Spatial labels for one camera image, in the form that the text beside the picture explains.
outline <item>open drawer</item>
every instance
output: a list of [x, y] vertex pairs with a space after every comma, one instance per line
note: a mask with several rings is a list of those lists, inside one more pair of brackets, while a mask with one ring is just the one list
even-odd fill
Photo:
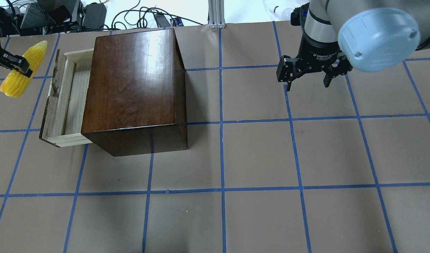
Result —
[[57, 147], [92, 143], [80, 133], [92, 58], [93, 49], [57, 51], [40, 139]]

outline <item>wood grain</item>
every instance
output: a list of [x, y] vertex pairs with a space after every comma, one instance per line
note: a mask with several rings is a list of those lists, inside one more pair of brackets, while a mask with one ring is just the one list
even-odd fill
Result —
[[96, 38], [81, 133], [113, 156], [188, 148], [173, 29]]
[[176, 122], [171, 31], [96, 38], [82, 133]]
[[80, 133], [91, 65], [91, 61], [76, 63], [64, 134]]

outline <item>blue tape line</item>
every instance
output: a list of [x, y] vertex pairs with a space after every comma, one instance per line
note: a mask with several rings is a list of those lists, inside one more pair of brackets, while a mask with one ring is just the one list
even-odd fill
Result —
[[67, 234], [65, 236], [64, 251], [63, 251], [63, 253], [67, 252], [67, 248], [69, 246], [69, 239], [70, 239], [70, 232], [72, 230], [74, 211], [76, 209], [76, 202], [77, 202], [77, 197], [78, 197], [78, 193], [79, 193], [80, 181], [82, 179], [82, 172], [84, 171], [85, 159], [87, 158], [87, 151], [88, 151], [88, 149], [89, 149], [89, 145], [86, 144], [85, 148], [84, 148], [84, 154], [82, 155], [82, 162], [80, 164], [79, 176], [77, 178], [77, 183], [76, 183], [76, 190], [75, 190], [75, 193], [73, 194], [74, 195], [73, 205], [72, 205], [72, 210], [70, 212], [69, 225], [67, 227]]
[[276, 28], [276, 22], [275, 21], [273, 21], [273, 29], [274, 29], [274, 36], [276, 36], [276, 44], [278, 45], [279, 58], [281, 58], [281, 56], [282, 56], [281, 45], [279, 43], [278, 29]]
[[[224, 146], [223, 146], [223, 75], [222, 75], [222, 39], [221, 30], [218, 29], [218, 54], [220, 59], [219, 82], [220, 82], [220, 176], [221, 176], [221, 189], [224, 188]], [[224, 192], [221, 193], [221, 222], [223, 232], [223, 253], [226, 253], [226, 207]]]
[[[379, 187], [413, 187], [430, 186], [430, 182], [412, 183], [388, 183], [379, 184]], [[375, 184], [343, 184], [343, 185], [324, 185], [324, 186], [304, 186], [304, 189], [355, 189], [355, 188], [374, 188]], [[207, 189], [181, 189], [181, 190], [151, 190], [151, 191], [121, 191], [121, 192], [81, 192], [79, 196], [108, 196], [108, 195], [141, 195], [141, 194], [188, 194], [188, 193], [207, 193], [207, 192], [235, 192], [235, 191], [267, 191], [267, 190], [299, 190], [299, 186], [270, 186], [270, 187], [231, 187], [231, 188], [207, 188]], [[22, 193], [9, 194], [8, 197], [63, 197], [74, 196], [75, 193]]]
[[361, 118], [384, 118], [384, 117], [422, 117], [426, 116], [422, 113], [414, 113], [414, 114], [395, 114], [395, 115], [369, 115], [369, 116], [360, 116]]
[[348, 89], [350, 90], [350, 95], [351, 95], [351, 99], [353, 101], [354, 110], [355, 110], [356, 115], [357, 115], [357, 120], [358, 120], [358, 124], [360, 126], [360, 131], [361, 131], [361, 135], [363, 138], [363, 143], [365, 144], [366, 154], [368, 155], [368, 160], [370, 162], [371, 171], [372, 171], [373, 177], [374, 177], [374, 184], [376, 185], [377, 194], [379, 195], [380, 206], [382, 207], [382, 213], [384, 214], [385, 224], [387, 225], [387, 231], [388, 231], [388, 234], [390, 236], [391, 246], [393, 248], [393, 252], [397, 253], [398, 250], [396, 248], [396, 243], [395, 243], [395, 239], [393, 237], [393, 232], [392, 232], [392, 229], [390, 226], [390, 221], [389, 221], [388, 216], [387, 216], [387, 210], [385, 208], [385, 203], [384, 203], [384, 199], [382, 197], [382, 192], [380, 191], [379, 181], [377, 180], [376, 170], [374, 169], [373, 158], [371, 157], [371, 152], [370, 152], [370, 148], [368, 146], [368, 141], [366, 140], [365, 130], [364, 130], [363, 124], [361, 122], [360, 113], [358, 111], [357, 103], [355, 101], [355, 97], [354, 97], [354, 93], [353, 93], [353, 90], [351, 87], [350, 79], [349, 79], [347, 74], [345, 75], [345, 78], [346, 78], [346, 83], [348, 84]]
[[207, 122], [188, 122], [187, 125], [217, 125], [219, 121], [207, 121]]
[[247, 119], [247, 120], [228, 120], [223, 121], [223, 124], [235, 123], [259, 123], [259, 122], [287, 122], [287, 118], [274, 118], [274, 119]]
[[232, 66], [232, 67], [222, 67], [221, 69], [256, 69], [258, 67], [277, 67], [278, 65], [255, 65], [255, 66]]
[[[281, 57], [279, 37], [278, 37], [277, 30], [276, 30], [276, 23], [275, 22], [273, 22], [273, 27], [275, 30], [274, 35], [276, 37], [276, 45], [278, 46], [278, 50], [279, 50], [279, 57]], [[284, 88], [285, 103], [287, 106], [287, 113], [288, 113], [288, 118], [289, 118], [288, 122], [290, 124], [290, 133], [292, 135], [293, 154], [295, 156], [295, 164], [297, 167], [298, 187], [299, 187], [299, 191], [300, 191], [301, 209], [302, 209], [302, 216], [303, 216], [303, 222], [304, 222], [305, 238], [306, 238], [306, 242], [307, 242], [307, 251], [308, 251], [308, 253], [312, 253], [312, 245], [310, 243], [310, 235], [308, 232], [307, 213], [305, 210], [304, 187], [303, 187], [302, 179], [301, 179], [301, 171], [300, 171], [300, 165], [299, 165], [299, 159], [298, 159], [297, 143], [295, 140], [295, 131], [293, 128], [292, 111], [290, 110], [290, 105], [289, 105], [289, 101], [288, 101], [288, 93], [287, 93], [287, 89], [285, 88], [285, 85], [283, 85], [283, 88]]]
[[106, 192], [79, 192], [79, 196], [114, 196], [114, 195], [142, 195], [142, 194], [158, 194], [165, 191], [137, 190], [137, 191], [106, 191]]
[[221, 162], [221, 188], [224, 188], [224, 145], [223, 145], [223, 80], [220, 69], [220, 162]]
[[355, 189], [355, 188], [374, 188], [375, 184], [347, 184], [336, 186], [304, 186], [304, 189]]
[[410, 187], [410, 186], [430, 186], [430, 182], [379, 184], [379, 187]]
[[221, 29], [219, 28], [218, 29], [218, 60], [219, 60], [218, 67], [223, 66], [223, 64], [222, 64], [223, 51], [221, 50], [221, 48], [222, 48], [221, 45], [222, 45], [221, 44]]
[[74, 193], [64, 192], [64, 193], [20, 193], [20, 194], [9, 194], [8, 197], [65, 197], [74, 196]]
[[413, 58], [413, 59], [405, 59], [406, 62], [411, 61], [430, 61], [430, 58]]
[[44, 78], [53, 78], [52, 76], [43, 76], [43, 77], [33, 77], [33, 79], [44, 79]]
[[292, 120], [293, 121], [301, 121], [301, 120], [332, 120], [332, 119], [352, 119], [352, 118], [357, 118], [357, 117], [356, 116], [301, 117], [301, 118], [294, 118]]
[[[151, 153], [151, 158], [149, 159], [149, 175], [148, 175], [148, 191], [151, 191], [151, 181], [152, 181], [152, 167], [154, 163], [154, 153]], [[146, 250], [146, 232], [148, 230], [148, 215], [149, 215], [149, 198], [151, 194], [146, 195], [146, 205], [145, 205], [145, 219], [143, 221], [143, 239], [142, 239], [142, 253]]]
[[205, 71], [219, 69], [257, 69], [259, 67], [277, 67], [277, 64], [272, 65], [252, 65], [252, 66], [231, 66], [231, 67], [201, 67], [199, 69], [186, 69], [186, 71]]
[[299, 186], [236, 187], [236, 188], [225, 188], [224, 191], [263, 191], [263, 190], [299, 190]]
[[27, 129], [7, 129], [7, 130], [0, 130], [0, 133], [14, 133], [14, 132], [27, 132]]
[[223, 231], [223, 253], [226, 253], [226, 200], [224, 194], [224, 192], [221, 193], [221, 220], [223, 221], [221, 229]]
[[407, 72], [407, 74], [408, 74], [408, 76], [410, 78], [410, 81], [411, 81], [411, 83], [413, 85], [413, 89], [415, 90], [416, 95], [418, 96], [419, 102], [421, 103], [421, 106], [423, 107], [425, 116], [427, 117], [427, 120], [429, 121], [429, 124], [430, 124], [430, 115], [429, 115], [429, 112], [427, 111], [427, 107], [424, 104], [423, 99], [421, 98], [421, 94], [419, 93], [418, 88], [416, 87], [416, 84], [415, 84], [415, 82], [413, 80], [413, 77], [411, 76], [411, 73], [409, 71], [409, 68], [407, 67], [406, 62], [403, 62], [403, 64], [404, 64], [404, 68], [406, 69], [406, 72]]
[[219, 192], [219, 191], [223, 191], [223, 188], [168, 190], [168, 193], [181, 194], [181, 193], [203, 193], [203, 192]]

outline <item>table surface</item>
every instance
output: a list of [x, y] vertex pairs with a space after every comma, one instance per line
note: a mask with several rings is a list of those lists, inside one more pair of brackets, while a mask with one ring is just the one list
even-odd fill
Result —
[[0, 252], [430, 252], [430, 50], [286, 93], [299, 27], [175, 32], [190, 149], [128, 157], [38, 138], [53, 52], [109, 32], [1, 39], [48, 51], [23, 96], [0, 92]]

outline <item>black cable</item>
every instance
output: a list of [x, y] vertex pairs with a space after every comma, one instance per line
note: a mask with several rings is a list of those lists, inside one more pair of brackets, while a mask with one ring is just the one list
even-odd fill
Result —
[[136, 25], [138, 28], [146, 28], [146, 27], [148, 26], [148, 21], [147, 21], [147, 20], [146, 20], [146, 18], [145, 18], [146, 13], [153, 13], [153, 14], [154, 14], [154, 13], [159, 13], [159, 11], [164, 12], [166, 15], [170, 16], [172, 19], [173, 19], [173, 17], [175, 17], [175, 18], [180, 18], [180, 19], [184, 19], [184, 20], [187, 20], [187, 21], [193, 22], [193, 23], [195, 23], [195, 24], [203, 25], [203, 24], [201, 24], [201, 23], [199, 23], [199, 22], [196, 22], [196, 21], [193, 21], [193, 20], [191, 20], [191, 19], [183, 18], [183, 17], [181, 17], [181, 16], [177, 16], [177, 15], [173, 15], [173, 14], [169, 14], [167, 11], [165, 11], [165, 10], [163, 10], [163, 9], [161, 9], [161, 8], [156, 8], [156, 7], [147, 8], [147, 7], [144, 7], [144, 6], [143, 6], [143, 7], [141, 7], [141, 8], [140, 8], [140, 10], [129, 9], [129, 10], [123, 10], [123, 11], [120, 11], [119, 13], [117, 13], [117, 15], [115, 15], [115, 17], [112, 19], [111, 28], [114, 28], [115, 19], [116, 19], [120, 14], [122, 14], [122, 13], [126, 13], [126, 14], [125, 14], [125, 17], [126, 17], [126, 16], [127, 16], [127, 14], [128, 14], [129, 12], [131, 12], [131, 11], [138, 12], [138, 21], [137, 21], [137, 23], [136, 23], [136, 24], [131, 24], [131, 23], [129, 23], [128, 21], [126, 21], [126, 19], [125, 19], [125, 21], [127, 22], [127, 24], [129, 24], [129, 25], [131, 25], [131, 26]]
[[418, 46], [418, 48], [416, 48], [416, 50], [415, 50], [415, 51], [422, 50], [422, 49], [423, 49], [423, 48], [425, 48], [427, 45], [429, 45], [429, 43], [430, 43], [430, 37], [429, 37], [429, 38], [427, 38], [427, 40], [425, 40], [423, 43], [421, 43], [421, 44]]
[[6, 0], [6, 2], [9, 4], [9, 7], [11, 7], [12, 10], [12, 16], [15, 17], [15, 9], [14, 9], [14, 5], [12, 5], [11, 1]]
[[114, 25], [114, 28], [116, 28], [117, 23], [122, 24], [122, 25], [125, 27], [125, 30], [127, 30], [127, 29], [128, 29], [128, 27], [126, 27], [126, 25], [125, 25], [123, 22], [120, 22], [120, 21], [116, 21], [116, 22], [113, 24], [113, 25]]
[[[139, 6], [140, 5], [140, 1], [141, 0], [138, 0], [138, 3], [134, 6], [134, 7], [132, 7], [132, 8], [130, 8], [129, 10], [133, 10], [135, 7], [137, 7], [137, 6]], [[125, 20], [125, 22], [128, 24], [128, 25], [131, 25], [131, 26], [135, 26], [135, 25], [138, 25], [138, 22], [136, 23], [136, 24], [131, 24], [131, 23], [129, 23], [127, 20], [126, 20], [126, 16], [129, 14], [129, 12], [127, 12], [126, 14], [125, 14], [125, 16], [124, 16], [124, 20]]]

